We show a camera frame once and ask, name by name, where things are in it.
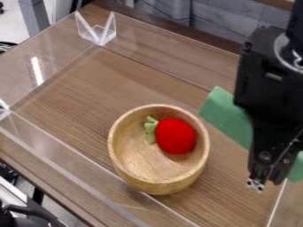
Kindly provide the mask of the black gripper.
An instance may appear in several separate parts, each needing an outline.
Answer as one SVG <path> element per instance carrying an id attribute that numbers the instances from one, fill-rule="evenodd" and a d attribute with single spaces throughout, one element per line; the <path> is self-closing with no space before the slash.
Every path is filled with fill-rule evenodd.
<path id="1" fill-rule="evenodd" d="M 252 156 L 276 160 L 303 134 L 303 68 L 284 29 L 261 27 L 248 38 L 236 81 L 236 105 L 253 123 Z"/>

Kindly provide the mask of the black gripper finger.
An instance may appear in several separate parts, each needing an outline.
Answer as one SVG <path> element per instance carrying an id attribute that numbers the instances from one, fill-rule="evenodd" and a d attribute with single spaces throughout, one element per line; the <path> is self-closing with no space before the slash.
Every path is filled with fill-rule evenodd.
<path id="1" fill-rule="evenodd" d="M 289 179 L 293 183 L 303 180 L 303 130 L 281 144 L 274 152 L 276 166 L 270 181 L 274 185 Z"/>
<path id="2" fill-rule="evenodd" d="M 272 182 L 270 177 L 273 175 L 277 159 L 274 154 L 276 150 L 277 149 L 261 151 L 257 148 L 250 150 L 248 164 L 250 175 L 246 180 L 246 185 L 260 193 L 265 191 L 268 182 Z"/>

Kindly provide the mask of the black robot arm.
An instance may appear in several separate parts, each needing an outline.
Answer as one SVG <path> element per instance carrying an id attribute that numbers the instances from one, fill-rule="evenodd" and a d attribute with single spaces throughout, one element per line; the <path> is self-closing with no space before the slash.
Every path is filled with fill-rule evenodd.
<path id="1" fill-rule="evenodd" d="M 248 186 L 262 192 L 285 181 L 303 151 L 303 0 L 285 29 L 260 27 L 248 38 L 234 102 L 253 125 Z"/>

